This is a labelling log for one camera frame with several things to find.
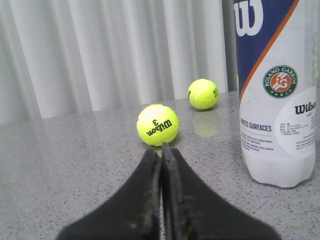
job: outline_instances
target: orange stripe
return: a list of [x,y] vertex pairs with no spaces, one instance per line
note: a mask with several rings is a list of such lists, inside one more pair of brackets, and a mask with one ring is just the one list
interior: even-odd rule
[[260,57],[258,58],[258,60],[256,61],[255,65],[253,66],[253,68],[251,69],[251,72],[248,76],[248,78],[246,79],[244,86],[242,88],[241,91],[241,96],[240,96],[240,101],[244,95],[244,92],[252,78],[252,76],[254,75],[254,73],[256,72],[257,68],[259,67],[259,65],[261,64],[262,60],[265,58],[265,56],[267,55],[268,51],[270,50],[270,48],[272,47],[272,45],[275,43],[276,39],[278,38],[278,36],[280,35],[280,33],[282,32],[282,30],[284,29],[285,25],[287,24],[289,18],[291,17],[292,13],[294,12],[294,10],[296,9],[296,6],[298,5],[299,0],[295,0],[292,4],[292,6],[290,7],[288,13],[286,14],[285,18],[283,19],[283,21],[281,22],[281,24],[279,25],[278,29],[275,31],[274,35],[272,36],[272,38],[270,39],[269,43],[267,44],[267,46],[265,47],[265,49],[263,50],[263,52],[261,53]]

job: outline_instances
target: yellow tennis ball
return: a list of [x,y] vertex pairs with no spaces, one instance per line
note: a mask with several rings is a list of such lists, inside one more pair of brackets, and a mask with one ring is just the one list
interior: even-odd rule
[[140,138],[148,145],[160,147],[170,143],[178,134],[179,119],[168,106],[152,104],[141,111],[136,122]]
[[219,100],[217,85],[207,79],[194,81],[188,89],[188,98],[193,107],[199,110],[212,108]]

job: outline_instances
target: white w logo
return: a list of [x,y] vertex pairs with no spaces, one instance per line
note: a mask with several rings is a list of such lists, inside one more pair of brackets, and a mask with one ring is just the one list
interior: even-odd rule
[[[250,26],[249,23],[249,2],[250,7],[253,7],[254,11],[254,23],[252,26]],[[241,1],[239,3],[235,3],[233,5],[233,9],[235,14],[236,33],[239,37],[242,37],[245,34],[248,36],[254,36],[260,31],[264,21],[264,10],[261,0]],[[242,13],[242,27],[240,27],[240,10]]]

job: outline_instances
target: roland garros logo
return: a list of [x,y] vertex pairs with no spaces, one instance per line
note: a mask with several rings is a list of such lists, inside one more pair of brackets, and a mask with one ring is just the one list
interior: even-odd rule
[[296,71],[286,65],[271,68],[263,77],[265,91],[277,99],[290,96],[295,91],[297,83],[298,76]]

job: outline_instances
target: white label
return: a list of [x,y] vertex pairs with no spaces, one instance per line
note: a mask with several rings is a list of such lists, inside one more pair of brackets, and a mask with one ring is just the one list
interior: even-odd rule
[[275,136],[281,147],[296,157],[315,148],[316,88],[311,87],[288,101],[275,120]]

